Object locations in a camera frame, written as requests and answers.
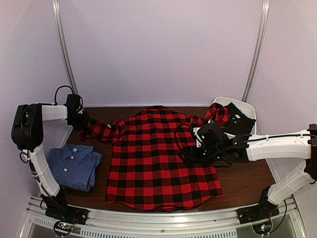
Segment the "red black plaid shirt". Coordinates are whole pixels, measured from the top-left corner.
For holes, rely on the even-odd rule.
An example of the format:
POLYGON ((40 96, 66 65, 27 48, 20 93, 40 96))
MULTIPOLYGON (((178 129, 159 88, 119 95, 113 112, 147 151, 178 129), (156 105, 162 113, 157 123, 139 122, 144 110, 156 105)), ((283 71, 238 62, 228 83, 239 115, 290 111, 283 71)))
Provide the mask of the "red black plaid shirt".
POLYGON ((179 147, 195 145, 191 128, 212 118, 224 126, 227 115, 220 105, 211 106, 203 119, 152 106, 119 121, 90 119, 80 138, 112 144, 106 202, 123 203, 137 211, 172 212, 194 209, 223 196, 216 169, 186 165, 179 147))

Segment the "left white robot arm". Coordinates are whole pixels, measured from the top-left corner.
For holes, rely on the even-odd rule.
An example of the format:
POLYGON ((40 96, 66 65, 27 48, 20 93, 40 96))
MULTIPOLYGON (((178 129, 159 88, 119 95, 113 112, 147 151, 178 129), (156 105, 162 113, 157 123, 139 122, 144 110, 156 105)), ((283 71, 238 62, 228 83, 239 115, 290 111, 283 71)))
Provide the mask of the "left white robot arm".
POLYGON ((43 200, 52 204, 51 210, 60 220, 67 220, 71 216, 71 209, 45 157, 43 123, 64 120, 74 130, 82 130, 87 125, 89 116, 83 111, 83 99, 78 94, 67 95, 63 105, 57 102, 19 105, 11 130, 11 139, 20 150, 20 160, 29 165, 43 200))

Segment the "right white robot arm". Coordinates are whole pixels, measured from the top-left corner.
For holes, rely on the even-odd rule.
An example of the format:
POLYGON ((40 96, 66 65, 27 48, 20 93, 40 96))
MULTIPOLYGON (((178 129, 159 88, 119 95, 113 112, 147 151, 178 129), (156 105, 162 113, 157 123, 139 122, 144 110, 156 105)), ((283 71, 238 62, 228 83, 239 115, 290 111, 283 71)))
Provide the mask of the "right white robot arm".
POLYGON ((281 181, 264 189, 252 213, 264 219, 290 195, 317 180, 317 126, 278 135, 239 134, 233 138, 216 123, 192 128, 194 146, 179 147, 187 165, 224 161, 249 163, 262 159, 300 159, 300 164, 281 181))

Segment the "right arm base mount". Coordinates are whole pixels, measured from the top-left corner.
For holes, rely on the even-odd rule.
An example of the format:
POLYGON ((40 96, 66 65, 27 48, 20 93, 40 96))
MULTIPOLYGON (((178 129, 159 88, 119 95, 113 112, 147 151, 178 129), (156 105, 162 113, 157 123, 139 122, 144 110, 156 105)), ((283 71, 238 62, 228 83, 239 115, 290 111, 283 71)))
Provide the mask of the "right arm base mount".
POLYGON ((267 200, 260 201, 257 205, 239 208, 237 210, 240 224, 266 220, 279 214, 278 206, 270 203, 267 200))

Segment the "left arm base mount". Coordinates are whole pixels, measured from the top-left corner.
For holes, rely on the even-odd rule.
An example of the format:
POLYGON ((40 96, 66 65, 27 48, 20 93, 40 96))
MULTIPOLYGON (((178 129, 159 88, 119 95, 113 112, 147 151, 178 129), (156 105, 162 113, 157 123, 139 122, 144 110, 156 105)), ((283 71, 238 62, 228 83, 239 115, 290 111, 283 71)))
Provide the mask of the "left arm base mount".
POLYGON ((77 208, 73 206, 67 206, 61 208, 56 204, 46 203, 47 209, 45 215, 57 220, 65 221, 72 224, 86 224, 86 218, 88 216, 88 210, 83 208, 77 208))

